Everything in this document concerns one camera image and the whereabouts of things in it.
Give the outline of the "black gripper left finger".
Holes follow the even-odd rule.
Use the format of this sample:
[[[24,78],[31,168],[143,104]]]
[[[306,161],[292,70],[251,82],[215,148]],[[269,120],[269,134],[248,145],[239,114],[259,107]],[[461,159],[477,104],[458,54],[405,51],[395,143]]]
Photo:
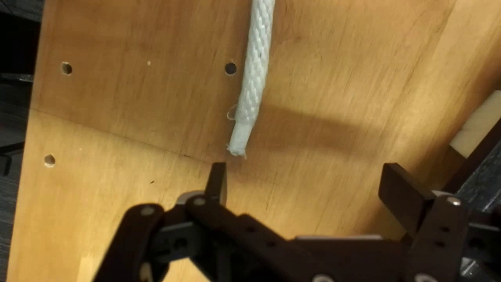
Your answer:
[[[278,237],[250,215],[223,206],[226,165],[212,162],[201,192],[170,208],[129,206],[92,282],[161,282],[170,264],[187,258],[209,282],[280,282],[269,250]]]

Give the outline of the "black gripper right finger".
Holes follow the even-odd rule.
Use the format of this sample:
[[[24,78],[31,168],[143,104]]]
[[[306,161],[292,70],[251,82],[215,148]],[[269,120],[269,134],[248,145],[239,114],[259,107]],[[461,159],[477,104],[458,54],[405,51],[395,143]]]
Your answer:
[[[402,282],[499,282],[499,211],[474,211],[419,184],[397,162],[381,165],[378,198],[408,233]]]

